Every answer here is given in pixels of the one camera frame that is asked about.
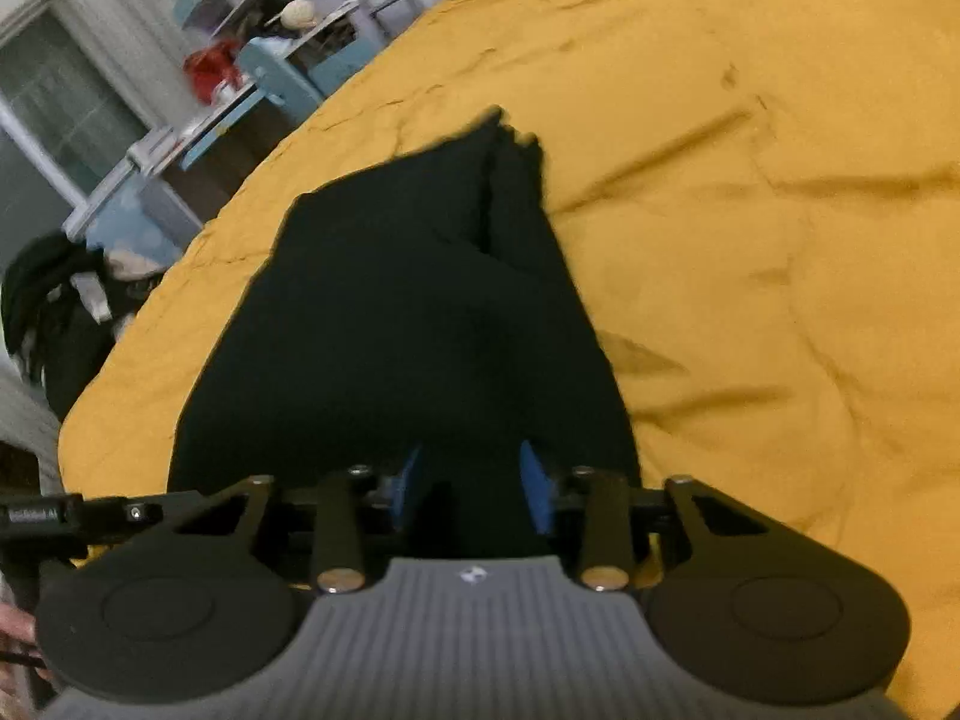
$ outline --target metal pin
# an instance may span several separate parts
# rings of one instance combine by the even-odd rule
[[[630,576],[615,565],[594,565],[584,570],[580,575],[580,581],[591,590],[606,592],[624,589],[630,584]]]
[[[317,577],[317,586],[328,593],[347,593],[359,590],[367,578],[352,568],[330,568]]]

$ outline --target yellow fabric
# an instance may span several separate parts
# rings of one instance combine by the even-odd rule
[[[960,702],[960,0],[446,0],[277,148],[61,434],[71,490],[164,489],[176,418],[292,200],[492,104],[648,482],[686,472],[894,581],[891,694]]]

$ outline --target gray ribbed surface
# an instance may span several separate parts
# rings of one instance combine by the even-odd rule
[[[699,683],[661,653],[628,597],[566,579],[555,557],[394,560],[384,581],[328,597],[270,667],[217,696],[121,707],[70,691],[43,720],[904,720],[878,691],[771,709]]]

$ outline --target red bag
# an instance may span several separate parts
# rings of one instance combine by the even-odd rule
[[[184,72],[201,103],[213,103],[213,91],[223,81],[227,81],[234,89],[243,86],[243,76],[233,64],[239,50],[239,41],[220,40],[206,49],[191,53],[184,60]]]

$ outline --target black clothes pile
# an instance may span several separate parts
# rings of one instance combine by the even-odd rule
[[[24,378],[42,383],[59,420],[100,371],[122,322],[143,305],[162,274],[122,280],[62,232],[33,241],[11,262],[0,290],[4,342]],[[93,298],[82,296],[85,285]],[[92,305],[97,300],[103,303]]]
[[[309,487],[410,467],[418,554],[544,550],[520,480],[616,469],[630,420],[541,209],[536,141],[500,112],[296,201],[181,414],[170,490]]]

